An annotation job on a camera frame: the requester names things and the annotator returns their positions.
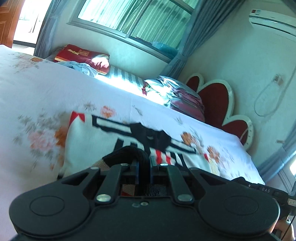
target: window sill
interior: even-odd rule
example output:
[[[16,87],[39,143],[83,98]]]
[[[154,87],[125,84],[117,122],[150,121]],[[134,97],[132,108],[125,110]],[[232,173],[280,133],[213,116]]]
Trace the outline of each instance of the window sill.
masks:
[[[114,34],[114,33],[111,33],[111,32],[108,32],[108,31],[105,31],[103,29],[100,29],[100,28],[96,28],[94,26],[91,26],[89,24],[85,24],[85,23],[82,23],[82,22],[78,22],[78,21],[75,21],[75,20],[72,20],[71,22],[68,23],[69,25],[72,25],[72,26],[75,26],[75,27],[79,27],[79,28],[85,28],[85,29],[89,29],[89,30],[92,30],[94,32],[98,32],[98,33],[101,33],[101,34],[104,34],[104,35],[107,35],[107,36],[110,36],[112,38],[115,38],[115,39],[118,39],[124,43],[127,43],[129,45],[132,45],[148,54],[151,54],[153,56],[155,56],[156,58],[166,62],[166,63],[169,63],[171,61],[171,58],[169,58],[168,56],[148,47],[147,45],[145,44],[142,44],[136,40],[133,40],[131,38],[124,38],[122,36],[119,36],[117,34]]]

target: curtain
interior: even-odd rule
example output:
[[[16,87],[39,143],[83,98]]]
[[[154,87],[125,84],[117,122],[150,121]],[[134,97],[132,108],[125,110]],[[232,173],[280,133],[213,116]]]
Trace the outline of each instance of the curtain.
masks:
[[[187,24],[177,56],[161,75],[177,79],[188,58],[223,24],[229,14],[244,0],[199,0]]]
[[[259,167],[258,171],[264,182],[272,179],[284,165],[296,154],[296,122],[284,144]]]
[[[43,20],[43,27],[37,40],[34,56],[47,58],[50,55],[58,19],[67,2],[68,0],[52,0],[50,3]]]

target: wall-mounted air conditioner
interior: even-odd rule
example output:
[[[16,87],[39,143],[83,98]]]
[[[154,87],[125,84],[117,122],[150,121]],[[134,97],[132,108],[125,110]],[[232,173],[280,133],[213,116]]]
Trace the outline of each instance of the wall-mounted air conditioner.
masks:
[[[249,21],[254,28],[270,30],[296,42],[296,18],[277,12],[253,9]]]

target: headboard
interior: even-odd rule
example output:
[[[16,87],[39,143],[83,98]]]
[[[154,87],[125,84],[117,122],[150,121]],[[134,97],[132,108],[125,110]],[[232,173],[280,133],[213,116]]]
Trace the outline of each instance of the headboard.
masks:
[[[186,85],[196,91],[205,106],[205,122],[225,132],[236,135],[245,150],[248,150],[254,137],[254,127],[249,117],[232,115],[234,95],[225,80],[212,80],[204,83],[201,74],[195,73]]]

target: hand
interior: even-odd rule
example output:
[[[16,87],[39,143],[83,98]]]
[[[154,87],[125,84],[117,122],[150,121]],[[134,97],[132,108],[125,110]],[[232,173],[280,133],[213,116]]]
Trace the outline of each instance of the hand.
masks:
[[[284,219],[278,220],[276,222],[274,229],[278,229],[281,231],[281,238],[282,238],[289,225],[290,225],[289,221],[286,221]],[[295,239],[294,228],[293,228],[293,225],[291,225],[291,227],[289,228],[288,232],[286,233],[283,241],[294,241],[294,239]]]

